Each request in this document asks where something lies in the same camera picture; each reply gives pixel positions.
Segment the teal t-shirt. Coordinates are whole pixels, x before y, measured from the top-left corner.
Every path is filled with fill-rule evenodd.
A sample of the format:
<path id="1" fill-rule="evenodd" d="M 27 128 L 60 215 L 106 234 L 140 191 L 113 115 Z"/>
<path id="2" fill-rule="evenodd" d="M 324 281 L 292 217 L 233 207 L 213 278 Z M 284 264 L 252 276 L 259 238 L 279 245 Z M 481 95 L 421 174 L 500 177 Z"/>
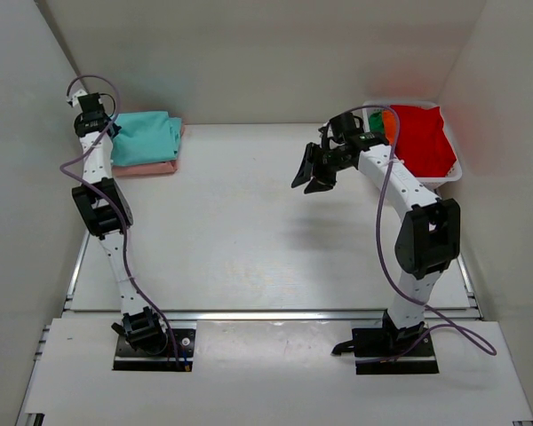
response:
<path id="1" fill-rule="evenodd" d="M 113 138 L 112 163 L 130 167 L 174 161 L 179 155 L 183 121 L 165 111 L 120 114 Z"/>

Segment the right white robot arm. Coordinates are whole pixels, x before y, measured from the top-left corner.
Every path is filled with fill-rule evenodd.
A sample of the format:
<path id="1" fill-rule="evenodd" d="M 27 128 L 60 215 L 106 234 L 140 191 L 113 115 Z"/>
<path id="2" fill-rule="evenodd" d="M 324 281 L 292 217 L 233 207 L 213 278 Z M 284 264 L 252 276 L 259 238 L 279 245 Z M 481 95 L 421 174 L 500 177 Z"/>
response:
<path id="1" fill-rule="evenodd" d="M 382 317 L 377 338 L 366 343 L 381 361 L 396 359 L 425 337 L 425 311 L 434 285 L 460 250 L 460 207 L 424 187 L 394 156 L 384 136 L 362 133 L 341 145 L 306 145 L 292 187 L 305 193 L 331 190 L 337 174 L 356 168 L 379 189 L 401 220 L 394 254 L 401 275 L 394 300 Z"/>

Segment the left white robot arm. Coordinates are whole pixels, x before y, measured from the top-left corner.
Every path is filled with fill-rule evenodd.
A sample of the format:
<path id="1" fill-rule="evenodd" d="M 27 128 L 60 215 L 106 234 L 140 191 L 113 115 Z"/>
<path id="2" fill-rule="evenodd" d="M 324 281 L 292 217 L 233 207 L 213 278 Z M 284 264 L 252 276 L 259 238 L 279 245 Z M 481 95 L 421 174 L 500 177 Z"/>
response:
<path id="1" fill-rule="evenodd" d="M 168 348 L 168 331 L 159 315 L 133 285 L 134 277 L 123 260 L 124 233 L 132 225 L 131 210 L 112 176 L 112 125 L 104 112 L 79 114 L 74 122 L 84 158 L 83 182 L 72 197 L 89 233 L 96 237 L 110 264 L 120 297 L 122 320 L 112 328 L 135 351 L 160 356 Z"/>

